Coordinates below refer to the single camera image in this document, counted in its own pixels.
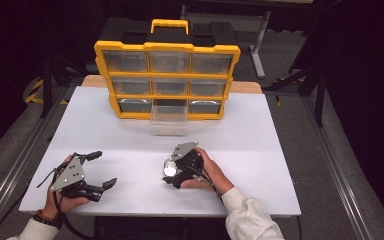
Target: clear plastic drawer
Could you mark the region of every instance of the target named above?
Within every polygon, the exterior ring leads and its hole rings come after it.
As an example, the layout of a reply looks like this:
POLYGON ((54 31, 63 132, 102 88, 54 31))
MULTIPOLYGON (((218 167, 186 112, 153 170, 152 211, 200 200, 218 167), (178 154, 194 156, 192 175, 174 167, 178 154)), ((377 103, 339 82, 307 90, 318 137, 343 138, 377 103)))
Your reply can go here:
POLYGON ((111 77, 116 94, 149 94, 149 78, 111 77))
POLYGON ((187 122, 186 100, 153 100, 151 129, 154 135, 185 135, 187 122))
POLYGON ((227 74, 232 61, 231 54, 192 54, 192 73, 227 74))
POLYGON ((156 95, 186 95, 187 78, 152 78, 152 93, 156 95))
POLYGON ((146 72, 148 70, 145 52, 103 51, 110 72, 146 72))
POLYGON ((223 96, 227 80, 191 79, 190 94, 193 96, 223 96))
POLYGON ((118 99, 121 112, 126 113, 150 113, 152 101, 149 99, 118 99))
POLYGON ((189 53, 154 51, 148 54, 152 72, 188 72, 189 53))
POLYGON ((218 114, 221 101, 218 100, 189 100, 189 113, 218 114))

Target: white sleeve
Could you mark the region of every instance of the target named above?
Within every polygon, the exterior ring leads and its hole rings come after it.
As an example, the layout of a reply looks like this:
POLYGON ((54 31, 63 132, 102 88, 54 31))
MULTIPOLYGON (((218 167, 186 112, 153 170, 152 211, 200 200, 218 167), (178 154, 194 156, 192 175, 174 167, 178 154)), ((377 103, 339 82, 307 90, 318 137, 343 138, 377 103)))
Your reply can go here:
POLYGON ((283 239, 279 226, 261 201, 247 198, 236 187, 223 194, 222 199, 227 209, 226 228, 231 239, 283 239))
POLYGON ((23 232, 18 237, 8 238, 7 240, 52 240, 58 233, 58 229, 30 219, 23 232))

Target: white table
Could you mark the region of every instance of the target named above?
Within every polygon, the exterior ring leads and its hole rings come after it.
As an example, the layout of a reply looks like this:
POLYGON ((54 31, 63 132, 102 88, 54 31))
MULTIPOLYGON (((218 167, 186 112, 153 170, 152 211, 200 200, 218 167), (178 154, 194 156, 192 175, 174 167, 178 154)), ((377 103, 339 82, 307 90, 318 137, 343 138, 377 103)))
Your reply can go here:
POLYGON ((75 209, 95 216, 222 217, 214 192, 176 189, 163 180, 163 163, 175 144, 198 141, 231 181, 260 199, 273 216, 301 215, 288 167, 263 94, 231 93, 222 120, 191 121, 186 136, 153 136, 147 120, 119 119, 106 88, 78 87, 40 163, 19 210, 44 206, 50 179, 36 186, 67 155, 102 151, 85 162, 86 182, 118 178, 100 202, 75 209))

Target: human hand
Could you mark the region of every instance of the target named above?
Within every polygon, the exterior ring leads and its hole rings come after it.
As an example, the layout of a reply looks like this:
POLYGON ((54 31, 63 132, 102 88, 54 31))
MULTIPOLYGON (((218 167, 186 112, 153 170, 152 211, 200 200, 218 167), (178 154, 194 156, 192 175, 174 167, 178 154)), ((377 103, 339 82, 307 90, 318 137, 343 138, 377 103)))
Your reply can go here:
MULTIPOLYGON (((64 160, 64 162, 68 162, 71 159, 72 159, 72 156, 70 155, 64 160)), ((58 213, 58 210, 57 210, 57 207, 55 206, 55 203, 54 203, 54 197, 53 197, 53 194, 51 192, 51 185, 52 184, 50 184, 48 187, 46 204, 42 210, 42 215, 44 217, 49 218, 49 219, 54 219, 58 213)), ((59 199, 61 199, 61 194, 58 191, 56 191, 56 194, 57 194, 57 199, 59 201, 59 199)), ((84 204, 87 204, 87 203, 89 203, 89 199, 87 199, 85 197, 78 197, 78 198, 72 198, 72 199, 67 198, 67 197, 63 197, 61 199, 60 208, 61 208, 62 212, 69 212, 69 211, 73 210, 74 208, 81 206, 81 205, 84 205, 84 204)))
MULTIPOLYGON (((195 147, 195 151, 197 151, 202 158, 204 159, 204 169, 207 171, 208 175, 207 177, 210 177, 213 181, 215 187, 218 189, 221 195, 229 191, 234 187, 234 185, 230 182, 230 180, 224 175, 223 171, 220 169, 220 167, 217 165, 216 162, 211 160, 211 158, 208 156, 207 152, 205 152, 204 149, 195 147)), ((208 182, 202 182, 198 181, 196 179, 189 179, 186 181, 183 181, 180 185, 181 188, 203 188, 212 190, 211 186, 208 184, 208 182)))

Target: yellow frame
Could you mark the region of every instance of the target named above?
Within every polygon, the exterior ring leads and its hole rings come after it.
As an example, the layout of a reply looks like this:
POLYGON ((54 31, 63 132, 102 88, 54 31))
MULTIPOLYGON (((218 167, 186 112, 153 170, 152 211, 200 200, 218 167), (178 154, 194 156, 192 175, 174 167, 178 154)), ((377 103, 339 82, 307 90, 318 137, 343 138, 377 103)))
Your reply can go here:
MULTIPOLYGON (((185 27, 186 33, 188 34, 187 21, 183 20, 161 20, 157 19, 153 21, 151 32, 154 26, 163 27, 185 27)), ((216 45, 214 47, 195 47, 192 44, 180 44, 180 43, 157 43, 157 42, 146 42, 143 45, 137 44, 123 44, 119 41, 102 41, 96 42, 96 64, 99 69, 99 73, 105 78, 108 90, 109 90, 109 101, 111 107, 115 111, 119 118, 135 118, 135 119, 151 119, 151 113, 125 113, 121 111, 118 104, 118 99, 129 98, 129 99, 180 99, 180 100, 219 100, 221 101, 220 111, 218 114, 189 114, 189 120, 204 120, 204 119, 221 119, 224 115, 224 104, 228 99, 231 83, 233 82, 233 70, 235 64, 239 61, 241 51, 237 45, 216 45), (146 72, 133 72, 133 71, 109 71, 108 65, 105 61, 103 51, 132 51, 132 52, 144 52, 147 62, 146 72), (151 72, 149 54, 155 51, 170 51, 170 52, 185 52, 189 53, 189 64, 187 72, 151 72), (229 69, 226 74, 208 74, 208 73, 191 73, 191 61, 193 53, 204 53, 204 54, 229 54, 232 55, 229 69), (150 94, 117 94, 115 92, 111 77, 147 77, 150 79, 149 87, 150 94), (190 84, 187 87, 186 95, 159 95, 152 93, 151 79, 153 77, 169 77, 169 78, 187 78, 189 79, 220 79, 226 80, 223 96, 194 96, 189 95, 190 84)))

